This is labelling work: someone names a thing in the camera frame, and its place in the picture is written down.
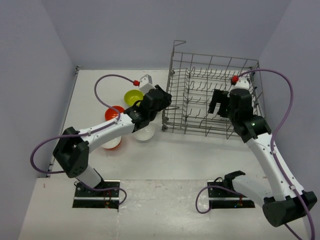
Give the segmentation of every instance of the orange bowl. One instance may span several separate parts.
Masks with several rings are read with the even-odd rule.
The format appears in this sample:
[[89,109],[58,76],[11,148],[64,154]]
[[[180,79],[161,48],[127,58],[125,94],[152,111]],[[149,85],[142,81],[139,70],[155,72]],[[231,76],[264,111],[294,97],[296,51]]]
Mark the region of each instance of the orange bowl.
[[[123,113],[125,111],[125,109],[122,106],[112,106],[112,107],[117,109],[120,113]],[[117,116],[118,116],[118,113],[115,110],[113,110],[112,108],[108,108],[104,114],[104,118],[106,121],[114,119]]]

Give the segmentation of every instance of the white table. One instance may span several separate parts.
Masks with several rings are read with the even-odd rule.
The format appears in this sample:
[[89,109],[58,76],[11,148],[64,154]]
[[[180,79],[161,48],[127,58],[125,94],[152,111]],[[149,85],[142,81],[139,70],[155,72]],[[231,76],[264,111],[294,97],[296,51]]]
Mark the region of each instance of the white table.
[[[93,87],[102,75],[120,74],[131,79],[152,76],[166,88],[167,70],[81,70],[72,95],[64,128],[83,129],[104,121],[106,108],[94,96]],[[126,108],[123,96],[133,89],[129,82],[106,78],[98,94],[110,105]],[[90,165],[105,179],[121,180],[128,198],[119,213],[113,209],[72,208],[74,179],[65,174],[37,180],[20,234],[20,240],[135,240],[135,239],[292,239],[285,227],[274,228],[258,206],[250,209],[216,209],[202,215],[195,210],[195,197],[206,180],[242,170],[268,185],[255,156],[239,139],[204,137],[161,131],[147,143],[122,137],[114,151],[97,148]],[[53,171],[60,170],[58,163]],[[208,205],[207,193],[199,205]],[[290,224],[307,238],[302,220]]]

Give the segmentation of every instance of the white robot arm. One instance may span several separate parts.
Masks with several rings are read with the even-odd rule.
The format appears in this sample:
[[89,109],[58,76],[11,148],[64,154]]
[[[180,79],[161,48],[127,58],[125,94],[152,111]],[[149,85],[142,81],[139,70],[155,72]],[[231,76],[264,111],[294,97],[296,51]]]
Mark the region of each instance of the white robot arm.
[[77,178],[86,186],[95,188],[102,178],[88,164],[89,154],[112,139],[146,127],[158,112],[171,104],[172,96],[160,86],[153,86],[149,75],[142,77],[138,85],[144,93],[143,99],[127,108],[119,117],[78,131],[69,127],[63,132],[63,135],[79,135],[61,138],[53,151],[53,156],[69,178]]
[[229,91],[214,90],[208,113],[213,113],[220,103],[218,115],[229,118],[234,131],[247,144],[259,161],[271,189],[261,186],[248,178],[244,172],[236,171],[227,174],[223,186],[241,193],[259,205],[271,225],[278,227],[306,215],[304,208],[294,190],[302,197],[308,209],[317,202],[317,197],[306,192],[289,170],[274,143],[279,164],[290,178],[292,185],[286,181],[279,169],[270,146],[272,132],[262,116],[253,114],[253,101],[249,92],[249,82],[244,77],[232,78]]

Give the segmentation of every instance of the metal wire rack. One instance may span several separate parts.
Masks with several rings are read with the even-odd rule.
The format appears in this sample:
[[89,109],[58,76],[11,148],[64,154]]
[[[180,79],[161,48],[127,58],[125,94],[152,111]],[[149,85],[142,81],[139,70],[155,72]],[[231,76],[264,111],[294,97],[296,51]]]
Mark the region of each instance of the metal wire rack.
[[[238,136],[229,119],[217,115],[219,103],[213,114],[208,113],[214,89],[228,91],[230,78],[247,70],[259,68],[254,59],[195,54],[176,51],[186,41],[175,40],[170,59],[166,91],[172,95],[172,103],[162,113],[162,130],[184,134],[224,135],[227,139]],[[262,115],[255,78],[261,75],[247,74],[250,84],[254,114]]]

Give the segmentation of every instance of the gray wall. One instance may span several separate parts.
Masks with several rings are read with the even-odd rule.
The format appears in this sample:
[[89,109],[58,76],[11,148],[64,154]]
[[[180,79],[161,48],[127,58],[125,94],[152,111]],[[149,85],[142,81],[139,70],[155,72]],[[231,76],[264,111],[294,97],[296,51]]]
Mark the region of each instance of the gray wall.
[[167,68],[184,51],[257,59],[290,0],[42,0],[74,63]]
[[[291,114],[276,139],[296,178],[307,191],[320,197],[320,2],[293,0],[264,49],[262,68],[284,73],[292,82],[294,102]],[[272,129],[289,104],[289,88],[280,77],[262,75],[265,110]],[[311,211],[320,227],[320,204]]]
[[38,0],[1,1],[0,33],[0,239],[16,240],[38,175],[30,153],[59,133],[75,68]]

